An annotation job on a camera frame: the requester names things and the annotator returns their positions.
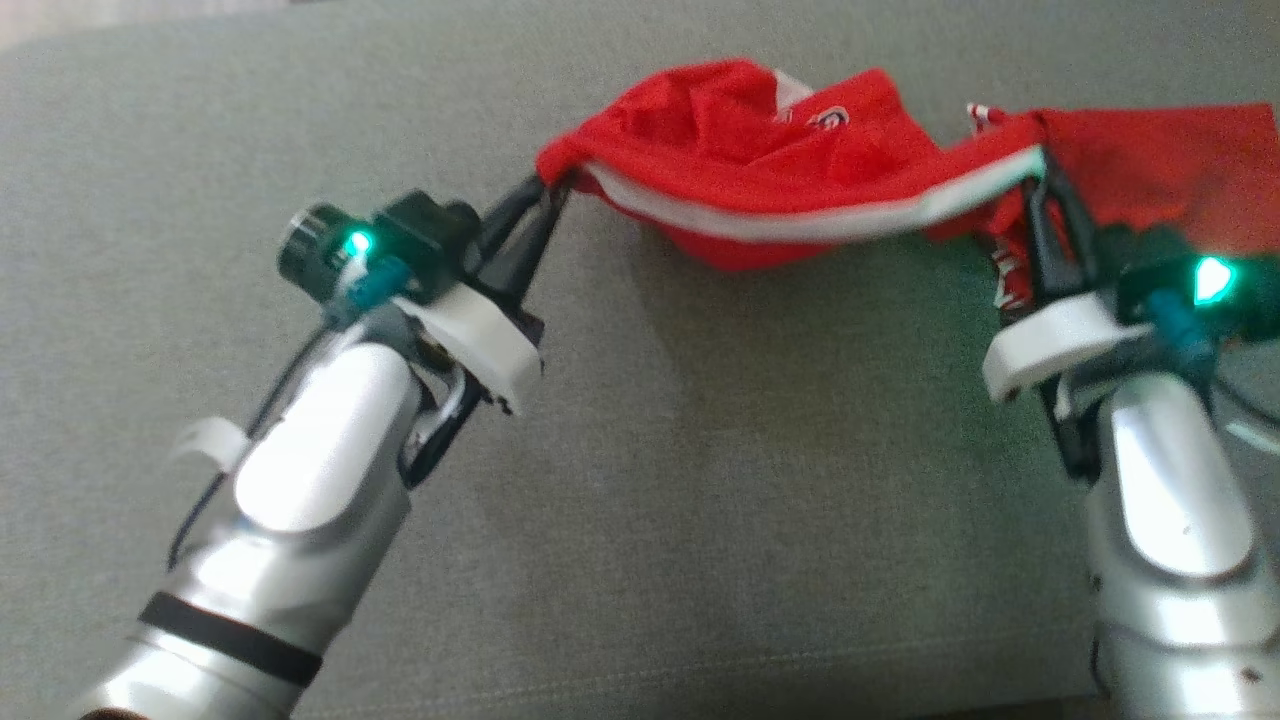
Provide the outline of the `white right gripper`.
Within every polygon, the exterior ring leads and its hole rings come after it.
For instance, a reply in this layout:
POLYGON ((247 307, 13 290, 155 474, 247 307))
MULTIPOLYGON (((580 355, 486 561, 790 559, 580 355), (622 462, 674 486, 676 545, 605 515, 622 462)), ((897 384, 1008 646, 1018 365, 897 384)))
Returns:
POLYGON ((1051 154, 1044 155, 1043 183, 1024 183, 1021 193, 1032 297, 1042 309, 989 342, 980 370, 996 404, 1153 332, 1149 323, 1123 324, 1098 293, 1083 293, 1100 279, 1096 223, 1051 154))

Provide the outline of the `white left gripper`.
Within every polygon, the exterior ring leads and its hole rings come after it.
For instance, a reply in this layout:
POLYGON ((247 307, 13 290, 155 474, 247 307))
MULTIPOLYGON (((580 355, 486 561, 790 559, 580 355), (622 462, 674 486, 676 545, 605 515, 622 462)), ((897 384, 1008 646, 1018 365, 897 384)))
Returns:
MULTIPOLYGON (((524 302, 571 190, 571 184, 547 188, 539 176, 527 176, 483 217, 476 275, 503 251, 498 258, 498 299, 503 309, 517 309, 524 302)), ((426 304, 403 296, 394 297, 393 304, 421 324, 426 336, 490 396, 506 401, 512 414, 529 414, 541 382, 541 355, 489 297, 454 284, 426 304)))

